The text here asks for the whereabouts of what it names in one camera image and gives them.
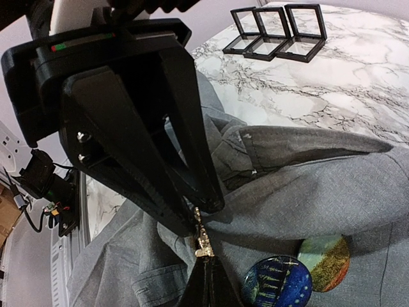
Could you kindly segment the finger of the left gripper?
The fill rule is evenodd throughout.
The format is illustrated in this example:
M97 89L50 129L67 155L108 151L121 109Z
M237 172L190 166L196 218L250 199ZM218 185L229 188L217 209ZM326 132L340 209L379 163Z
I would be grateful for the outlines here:
M189 206L112 70L89 70L63 82L59 138L70 162L83 173L175 234L195 232Z
M194 60L180 44L158 55L164 114L183 154L165 149L167 169L181 195L203 212L216 213L224 199L206 139Z

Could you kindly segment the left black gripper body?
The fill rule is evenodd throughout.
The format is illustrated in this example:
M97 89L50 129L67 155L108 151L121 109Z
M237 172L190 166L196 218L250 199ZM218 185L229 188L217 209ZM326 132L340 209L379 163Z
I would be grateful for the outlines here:
M36 147L59 130L61 85L66 78L152 51L161 39L149 35L161 33L175 35L181 46L192 36L180 19L136 20L76 29L8 49L1 66L26 143Z

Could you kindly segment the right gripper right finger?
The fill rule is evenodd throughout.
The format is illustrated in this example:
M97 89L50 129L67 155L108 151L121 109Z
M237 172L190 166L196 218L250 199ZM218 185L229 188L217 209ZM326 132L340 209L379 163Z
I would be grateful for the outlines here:
M239 296L233 288L228 274L217 256L208 261L208 300L211 307L239 307L243 306Z

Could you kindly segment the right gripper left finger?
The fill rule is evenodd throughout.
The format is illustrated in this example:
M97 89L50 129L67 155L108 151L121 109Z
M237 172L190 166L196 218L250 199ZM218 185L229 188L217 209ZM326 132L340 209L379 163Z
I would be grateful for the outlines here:
M213 248L202 222L200 209L194 208L197 244L196 262L190 273L187 286L180 300L180 306L208 306L208 264L213 256Z

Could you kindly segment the grey button shirt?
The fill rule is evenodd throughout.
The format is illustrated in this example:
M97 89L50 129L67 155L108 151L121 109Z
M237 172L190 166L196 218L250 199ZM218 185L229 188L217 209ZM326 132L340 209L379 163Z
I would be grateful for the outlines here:
M204 220L233 286L302 239L344 235L345 279L310 306L408 305L408 149L328 129L249 126L197 74L206 137L226 202ZM194 240L125 201L77 257L70 306L176 306Z

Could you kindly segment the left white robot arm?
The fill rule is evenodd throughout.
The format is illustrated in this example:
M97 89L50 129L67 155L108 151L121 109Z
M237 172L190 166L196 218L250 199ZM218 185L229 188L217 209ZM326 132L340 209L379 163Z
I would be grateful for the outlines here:
M193 207L224 200L206 140L190 29L152 19L193 1L2 1L1 27L25 17L31 41L1 68L29 160L58 134L70 162L177 235L196 230Z

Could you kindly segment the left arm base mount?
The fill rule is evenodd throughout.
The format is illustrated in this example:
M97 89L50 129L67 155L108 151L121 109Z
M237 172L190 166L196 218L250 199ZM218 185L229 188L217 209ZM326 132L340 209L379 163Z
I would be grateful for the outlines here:
M56 164L42 150L31 150L28 165L14 179L30 196L54 204L54 220L58 224L58 235L67 236L79 225L80 175L72 166L65 166L65 177L54 171Z

